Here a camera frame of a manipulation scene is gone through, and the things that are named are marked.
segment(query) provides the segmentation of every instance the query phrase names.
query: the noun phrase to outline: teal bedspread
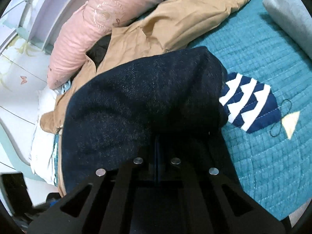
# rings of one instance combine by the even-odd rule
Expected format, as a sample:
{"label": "teal bedspread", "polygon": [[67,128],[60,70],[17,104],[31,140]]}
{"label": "teal bedspread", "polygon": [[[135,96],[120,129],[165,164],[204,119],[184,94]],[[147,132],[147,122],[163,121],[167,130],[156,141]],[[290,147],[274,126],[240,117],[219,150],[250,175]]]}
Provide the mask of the teal bedspread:
{"label": "teal bedspread", "polygon": [[230,123],[223,128],[243,189],[281,220],[312,197],[312,61],[273,22],[262,1],[251,0],[188,47],[206,46],[229,73],[270,85],[282,116],[290,108],[289,102],[281,105],[285,99],[291,113],[300,111],[291,139],[283,127],[277,137],[270,135],[272,126],[250,134]]}

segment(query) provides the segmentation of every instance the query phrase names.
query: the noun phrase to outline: pink pillow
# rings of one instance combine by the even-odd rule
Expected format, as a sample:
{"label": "pink pillow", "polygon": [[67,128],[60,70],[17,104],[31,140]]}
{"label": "pink pillow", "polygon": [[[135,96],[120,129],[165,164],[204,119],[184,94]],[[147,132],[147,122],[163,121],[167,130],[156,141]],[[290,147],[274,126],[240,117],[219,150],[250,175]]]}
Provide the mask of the pink pillow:
{"label": "pink pillow", "polygon": [[113,25],[131,20],[164,0],[89,0],[62,26],[54,43],[48,71],[48,86],[65,83],[86,61],[88,51]]}

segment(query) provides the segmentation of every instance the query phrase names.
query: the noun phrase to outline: white sheet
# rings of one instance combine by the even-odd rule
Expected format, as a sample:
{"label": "white sheet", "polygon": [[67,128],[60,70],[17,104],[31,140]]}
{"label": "white sheet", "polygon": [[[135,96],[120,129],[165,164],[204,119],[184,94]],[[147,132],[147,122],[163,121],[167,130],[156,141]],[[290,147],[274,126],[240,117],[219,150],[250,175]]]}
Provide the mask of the white sheet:
{"label": "white sheet", "polygon": [[30,167],[32,172],[43,178],[48,184],[55,184],[55,167],[54,167],[54,134],[44,132],[40,127],[42,114],[53,111],[58,92],[50,90],[46,86],[39,91],[39,112],[38,122],[36,124],[34,139],[31,147]]}

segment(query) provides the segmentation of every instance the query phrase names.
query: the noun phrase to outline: beige fabric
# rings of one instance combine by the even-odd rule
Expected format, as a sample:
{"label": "beige fabric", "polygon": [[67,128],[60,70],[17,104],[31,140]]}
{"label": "beige fabric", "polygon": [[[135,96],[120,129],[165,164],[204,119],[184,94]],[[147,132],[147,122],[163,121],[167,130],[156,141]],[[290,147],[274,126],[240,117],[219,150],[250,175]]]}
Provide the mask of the beige fabric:
{"label": "beige fabric", "polygon": [[[46,132],[57,133],[63,126],[71,96],[97,74],[138,58],[183,48],[198,36],[216,28],[230,13],[239,10],[248,1],[167,0],[145,19],[127,27],[114,28],[107,53],[98,70],[87,57],[71,88],[57,98],[54,111],[41,117],[41,128]],[[62,177],[59,178],[59,184],[65,192]]]}
{"label": "beige fabric", "polygon": [[58,145],[58,162],[57,162],[57,188],[62,197],[66,195],[64,180],[63,180],[63,172],[62,172],[62,135],[59,137],[59,145]]}
{"label": "beige fabric", "polygon": [[289,113],[282,118],[282,125],[285,128],[287,138],[290,140],[299,120],[300,111]]}

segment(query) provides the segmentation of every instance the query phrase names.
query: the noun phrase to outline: black string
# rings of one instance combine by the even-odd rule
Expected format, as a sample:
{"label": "black string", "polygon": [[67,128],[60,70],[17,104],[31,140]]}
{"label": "black string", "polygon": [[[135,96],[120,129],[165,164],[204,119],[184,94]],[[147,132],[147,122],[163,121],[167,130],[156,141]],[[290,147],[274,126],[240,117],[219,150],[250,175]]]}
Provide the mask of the black string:
{"label": "black string", "polygon": [[[280,135],[280,132],[282,131],[282,119],[283,119],[286,115],[288,115],[288,114],[291,112],[292,102],[291,102],[289,99],[284,99],[283,102],[282,102],[282,104],[280,105],[280,107],[282,107],[282,105],[283,105],[283,103],[284,103],[285,101],[288,101],[291,105],[290,105],[290,107],[289,107],[288,112],[287,112],[278,122],[275,122],[275,123],[273,124],[273,126],[271,127],[271,129],[270,129],[270,135],[271,135],[272,137],[277,137],[277,136]],[[278,124],[279,122],[280,122],[280,130],[278,131],[278,133],[277,133],[276,135],[272,135],[272,130],[273,130],[273,128],[274,128],[275,125]]]}
{"label": "black string", "polygon": [[11,169],[13,169],[13,170],[16,170],[16,169],[14,169],[14,168],[11,167],[11,166],[6,165],[5,163],[2,163],[2,162],[0,162],[0,163],[3,164],[3,165],[5,165],[5,166],[7,166],[7,167],[9,167],[9,168],[11,168]]}

